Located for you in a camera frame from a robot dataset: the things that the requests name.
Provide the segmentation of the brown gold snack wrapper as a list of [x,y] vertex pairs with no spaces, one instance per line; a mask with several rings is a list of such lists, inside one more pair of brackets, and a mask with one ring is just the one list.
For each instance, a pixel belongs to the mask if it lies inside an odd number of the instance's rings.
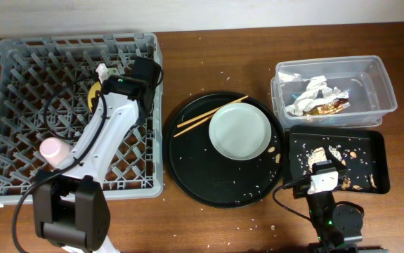
[[307,116],[316,116],[316,115],[331,115],[338,113],[347,107],[350,106],[350,103],[347,98],[337,98],[332,102],[328,102],[324,105],[317,105],[312,110],[304,112],[304,115]]

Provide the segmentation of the white paper napkin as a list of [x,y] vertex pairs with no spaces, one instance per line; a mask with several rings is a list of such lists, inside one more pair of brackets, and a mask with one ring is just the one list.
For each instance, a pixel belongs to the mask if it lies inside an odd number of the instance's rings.
[[302,117],[304,112],[312,110],[317,105],[324,105],[337,98],[349,98],[349,90],[331,88],[327,85],[325,76],[312,77],[306,90],[299,95],[291,105],[286,105],[284,111],[291,116]]

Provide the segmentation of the yellow plastic bowl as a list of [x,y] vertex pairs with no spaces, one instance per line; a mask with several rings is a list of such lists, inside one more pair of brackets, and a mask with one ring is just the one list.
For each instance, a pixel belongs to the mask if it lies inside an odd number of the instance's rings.
[[96,93],[97,91],[100,91],[100,89],[101,89],[100,82],[94,83],[89,89],[89,93],[87,96],[87,103],[91,113],[94,113],[94,111],[96,110],[98,104],[98,97]]

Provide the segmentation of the pink plastic cup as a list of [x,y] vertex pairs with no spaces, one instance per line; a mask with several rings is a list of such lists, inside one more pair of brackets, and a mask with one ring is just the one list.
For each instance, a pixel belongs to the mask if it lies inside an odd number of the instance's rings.
[[62,162],[71,151],[71,146],[56,137],[46,138],[39,146],[42,157],[53,167]]

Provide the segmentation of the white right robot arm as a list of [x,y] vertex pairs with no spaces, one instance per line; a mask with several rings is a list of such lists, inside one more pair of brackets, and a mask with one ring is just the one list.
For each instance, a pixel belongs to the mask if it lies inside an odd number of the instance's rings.
[[[306,251],[312,253],[344,252],[388,252],[382,247],[359,247],[363,240],[364,209],[348,201],[337,202],[333,192],[339,188],[341,173],[346,167],[331,160],[316,162],[313,172],[277,187],[272,198],[283,209],[309,221],[316,231],[318,241],[308,244]],[[282,189],[309,185],[305,198],[309,215],[305,216],[285,206],[276,198]]]

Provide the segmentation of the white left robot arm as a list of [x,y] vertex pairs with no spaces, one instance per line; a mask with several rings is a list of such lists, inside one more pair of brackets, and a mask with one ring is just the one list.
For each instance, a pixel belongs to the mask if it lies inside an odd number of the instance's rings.
[[18,239],[18,216],[29,196],[38,238],[66,252],[116,252],[107,235],[110,210],[103,182],[127,132],[152,113],[164,71],[153,59],[137,56],[128,74],[111,74],[100,64],[92,77],[92,118],[83,134],[69,145],[69,137],[52,133],[39,146],[54,170],[38,171],[15,206],[11,236],[19,252],[24,248]]

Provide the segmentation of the black rectangular food-waste tray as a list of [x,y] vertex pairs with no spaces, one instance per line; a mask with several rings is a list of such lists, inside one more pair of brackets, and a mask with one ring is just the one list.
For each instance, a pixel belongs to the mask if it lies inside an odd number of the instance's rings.
[[284,183],[304,176],[308,171],[308,155],[319,147],[336,148],[350,169],[353,184],[364,190],[347,192],[385,194],[390,190],[389,170],[384,137],[377,131],[340,129],[318,126],[293,126],[287,135],[289,165],[284,172]]

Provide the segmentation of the clear plastic waste bin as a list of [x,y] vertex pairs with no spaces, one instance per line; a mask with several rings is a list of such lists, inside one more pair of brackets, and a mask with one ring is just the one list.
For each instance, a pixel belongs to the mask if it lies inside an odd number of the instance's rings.
[[[317,127],[377,127],[382,117],[397,109],[398,104],[389,75],[378,56],[316,58],[278,63],[271,80],[273,113],[283,128],[294,125]],[[348,101],[338,112],[327,115],[295,115],[291,108],[309,84],[319,92],[314,98],[326,97],[320,88],[334,95],[345,92]]]

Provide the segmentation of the grey plastic dishwasher rack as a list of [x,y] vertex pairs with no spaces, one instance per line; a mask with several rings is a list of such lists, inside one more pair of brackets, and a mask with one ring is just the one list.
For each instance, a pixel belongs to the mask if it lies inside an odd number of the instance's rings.
[[96,67],[125,74],[139,56],[162,62],[155,34],[0,41],[0,207],[17,204],[34,175],[50,169],[39,152],[50,128],[71,139],[89,123],[89,76]]

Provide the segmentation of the pile of food scraps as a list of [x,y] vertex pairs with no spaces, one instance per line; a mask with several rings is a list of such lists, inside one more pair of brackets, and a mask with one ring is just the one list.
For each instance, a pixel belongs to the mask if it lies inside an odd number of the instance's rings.
[[[341,162],[343,165],[346,166],[345,159],[342,157],[342,154],[336,148],[333,148],[332,146],[329,146],[328,149],[325,149],[324,147],[319,147],[313,150],[310,155],[308,155],[307,160],[308,171],[304,174],[304,176],[306,176],[307,174],[311,174],[313,172],[312,166],[314,163],[326,160],[332,160],[333,162]],[[342,184],[340,185],[338,190],[357,190],[357,191],[364,190],[363,186],[358,185],[356,183],[353,184],[353,181],[348,176],[349,172],[350,169],[348,169],[348,171],[346,172],[344,180],[342,181]]]

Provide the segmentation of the grey round plate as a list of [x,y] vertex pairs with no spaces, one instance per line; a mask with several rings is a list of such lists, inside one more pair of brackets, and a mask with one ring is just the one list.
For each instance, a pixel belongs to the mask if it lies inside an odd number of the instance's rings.
[[214,113],[209,139],[224,157],[245,161],[258,157],[271,141],[267,116],[249,103],[231,103]]

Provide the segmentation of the round black tray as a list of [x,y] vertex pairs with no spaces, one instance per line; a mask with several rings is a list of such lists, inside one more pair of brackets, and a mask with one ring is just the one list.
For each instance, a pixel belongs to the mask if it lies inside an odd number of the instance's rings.
[[[271,146],[248,161],[235,161],[221,155],[209,140],[207,123],[174,138],[177,125],[204,112],[241,97],[241,93],[223,91],[192,98],[176,108],[164,125],[164,163],[178,187],[192,199],[217,208],[236,208],[258,202],[267,196],[287,168],[288,149],[285,133],[275,115],[258,100],[256,106],[271,123]],[[280,153],[280,163],[275,156]]]

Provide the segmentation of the lower wooden chopstick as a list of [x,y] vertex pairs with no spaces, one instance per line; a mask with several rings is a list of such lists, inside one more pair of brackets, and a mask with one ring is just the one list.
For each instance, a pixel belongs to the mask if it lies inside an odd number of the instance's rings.
[[187,122],[183,122],[177,125],[178,128],[181,127],[186,127],[184,130],[178,132],[177,134],[174,134],[174,138],[176,138],[177,136],[180,136],[196,127],[198,127],[199,125],[207,122],[209,119],[211,119],[213,117],[213,115],[207,116],[207,117],[203,117],[200,119],[196,119],[196,120],[188,120]]

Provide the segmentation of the wooden chopstick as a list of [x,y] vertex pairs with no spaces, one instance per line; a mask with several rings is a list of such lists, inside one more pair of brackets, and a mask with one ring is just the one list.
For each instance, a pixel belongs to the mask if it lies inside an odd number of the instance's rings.
[[[249,97],[248,95],[247,95],[247,96],[243,96],[243,97],[238,98],[238,99],[236,99],[236,100],[233,100],[233,101],[231,101],[231,102],[229,102],[229,103],[226,103],[225,105],[228,105],[228,104],[231,104],[231,103],[238,103],[238,102],[240,102],[240,101],[242,101],[242,100],[244,100],[244,99],[246,99],[246,98],[248,98],[248,97]],[[212,109],[212,110],[210,110],[210,111],[208,111],[208,112],[205,112],[205,113],[203,113],[203,114],[201,114],[201,115],[198,115],[198,116],[196,116],[196,117],[194,117],[194,118],[192,118],[192,119],[189,119],[189,120],[187,120],[187,121],[185,121],[185,122],[182,122],[182,123],[180,123],[180,124],[177,125],[177,128],[181,128],[181,127],[183,127],[183,126],[185,126],[185,125],[188,125],[188,124],[191,124],[191,123],[193,123],[193,122],[196,122],[196,121],[198,121],[199,119],[203,119],[203,118],[205,118],[205,117],[208,117],[208,116],[214,114],[217,110],[219,110],[220,108],[222,108],[222,107],[225,106],[225,105],[222,105],[222,106],[220,106],[220,107],[214,108],[214,109]]]
[[198,127],[199,125],[207,122],[209,119],[211,119],[213,117],[213,115],[207,116],[207,117],[203,117],[200,119],[196,119],[196,120],[188,120],[187,122],[183,122],[177,125],[178,128],[181,127],[186,127],[184,130],[178,132],[177,134],[174,134],[174,138],[176,138],[177,136],[180,136],[196,127]]

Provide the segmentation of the upper wooden chopstick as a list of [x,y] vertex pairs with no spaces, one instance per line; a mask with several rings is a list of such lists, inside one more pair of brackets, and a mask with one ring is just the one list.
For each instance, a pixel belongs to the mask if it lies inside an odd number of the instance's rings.
[[[247,96],[243,96],[243,97],[238,98],[238,99],[236,99],[236,100],[233,100],[233,101],[231,101],[231,102],[229,102],[229,103],[226,103],[225,105],[228,105],[228,104],[231,104],[231,103],[238,103],[238,102],[240,102],[240,101],[242,101],[242,100],[244,100],[244,99],[246,99],[246,98],[248,98],[248,97],[249,97],[248,95],[247,95]],[[180,123],[180,124],[177,125],[177,128],[181,128],[181,127],[183,127],[183,126],[185,126],[185,125],[188,125],[188,124],[191,124],[191,123],[193,123],[193,122],[196,122],[196,121],[198,121],[199,119],[203,119],[203,118],[205,118],[205,117],[208,117],[208,116],[214,114],[217,110],[219,110],[220,108],[222,108],[222,107],[225,106],[225,105],[222,105],[222,106],[220,106],[220,107],[214,108],[214,109],[212,109],[212,110],[210,110],[210,111],[208,111],[208,112],[205,112],[205,113],[203,113],[203,114],[201,114],[201,115],[198,115],[198,116],[196,116],[196,117],[194,117],[194,118],[192,118],[192,119],[189,119],[189,120],[187,120],[187,121],[185,121],[185,122],[182,122],[182,123]]]

